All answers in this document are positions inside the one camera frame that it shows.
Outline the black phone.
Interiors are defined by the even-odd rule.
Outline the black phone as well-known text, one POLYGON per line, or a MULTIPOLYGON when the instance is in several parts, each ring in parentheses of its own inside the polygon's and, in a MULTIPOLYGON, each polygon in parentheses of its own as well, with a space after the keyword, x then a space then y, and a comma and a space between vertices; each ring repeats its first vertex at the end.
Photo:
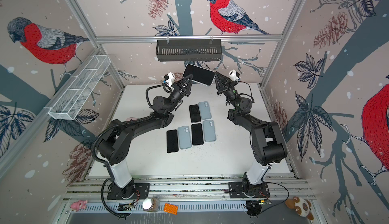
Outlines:
POLYGON ((193 64, 188 64, 185 67, 183 76, 189 75, 192 75, 192 81, 205 86, 211 86, 215 78, 215 72, 193 64))

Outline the large phone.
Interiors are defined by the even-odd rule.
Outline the large phone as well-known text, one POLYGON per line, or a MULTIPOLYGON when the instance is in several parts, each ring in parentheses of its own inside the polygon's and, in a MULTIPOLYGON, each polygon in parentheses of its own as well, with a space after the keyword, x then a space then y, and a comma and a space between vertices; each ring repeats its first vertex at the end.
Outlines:
POLYGON ((205 142, 216 141, 215 124, 213 120, 203 121, 203 135, 205 142))

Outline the blue phone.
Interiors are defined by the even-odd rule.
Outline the blue phone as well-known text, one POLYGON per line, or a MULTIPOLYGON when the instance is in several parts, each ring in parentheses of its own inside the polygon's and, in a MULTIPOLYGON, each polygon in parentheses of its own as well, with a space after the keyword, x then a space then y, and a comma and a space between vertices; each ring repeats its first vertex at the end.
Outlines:
POLYGON ((204 144, 203 128, 201 123, 191 125, 191 138, 193 146, 200 146, 204 144))

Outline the black phone table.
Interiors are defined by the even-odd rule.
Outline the black phone table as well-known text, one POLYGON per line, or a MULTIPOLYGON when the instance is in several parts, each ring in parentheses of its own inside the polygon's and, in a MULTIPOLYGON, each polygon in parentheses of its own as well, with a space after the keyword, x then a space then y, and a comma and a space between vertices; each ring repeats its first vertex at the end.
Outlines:
POLYGON ((169 130, 166 132, 166 142, 167 153, 175 153, 179 151, 177 130, 169 130))

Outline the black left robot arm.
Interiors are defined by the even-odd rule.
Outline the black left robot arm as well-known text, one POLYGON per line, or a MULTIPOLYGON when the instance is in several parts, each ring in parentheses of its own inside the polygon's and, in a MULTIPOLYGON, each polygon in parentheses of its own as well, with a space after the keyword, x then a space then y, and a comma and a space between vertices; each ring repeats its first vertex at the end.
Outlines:
POLYGON ((137 120, 113 120, 91 145, 92 158, 102 163, 111 180, 120 189, 130 188, 133 182, 126 157, 133 139, 152 130, 162 129, 171 124, 174 115, 190 96, 193 75, 175 82, 174 75, 165 75, 166 81, 146 89, 146 102, 153 111, 149 116, 137 120))

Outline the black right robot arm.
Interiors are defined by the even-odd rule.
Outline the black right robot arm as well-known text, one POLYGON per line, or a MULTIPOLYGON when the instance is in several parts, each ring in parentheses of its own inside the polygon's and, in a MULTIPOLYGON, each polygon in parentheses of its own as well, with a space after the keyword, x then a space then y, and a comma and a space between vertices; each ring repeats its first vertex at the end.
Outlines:
POLYGON ((254 162, 244 174, 243 187, 253 190, 263 185, 272 166, 287 158, 288 152, 279 124, 260 120, 250 114, 255 99, 252 92, 247 94, 237 91, 239 82, 239 75, 234 70, 228 76, 215 73, 217 94, 223 94, 227 103, 233 106, 228 111, 228 119, 249 132, 254 162))

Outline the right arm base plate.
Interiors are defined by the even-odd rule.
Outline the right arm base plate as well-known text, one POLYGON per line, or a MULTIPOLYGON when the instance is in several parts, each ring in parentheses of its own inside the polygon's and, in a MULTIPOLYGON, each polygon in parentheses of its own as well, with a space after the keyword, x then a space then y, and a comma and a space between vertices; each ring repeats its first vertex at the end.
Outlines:
POLYGON ((246 182, 229 182, 228 191, 230 198, 270 198, 269 188, 266 182, 252 185, 246 182))

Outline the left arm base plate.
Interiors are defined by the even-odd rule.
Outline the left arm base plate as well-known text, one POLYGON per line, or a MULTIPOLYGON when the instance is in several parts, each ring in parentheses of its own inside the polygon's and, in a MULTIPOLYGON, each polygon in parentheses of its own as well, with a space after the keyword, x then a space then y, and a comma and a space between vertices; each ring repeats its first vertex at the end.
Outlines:
POLYGON ((150 191, 149 183, 129 183, 123 189, 115 183, 108 187, 108 200, 144 200, 148 197, 150 191))

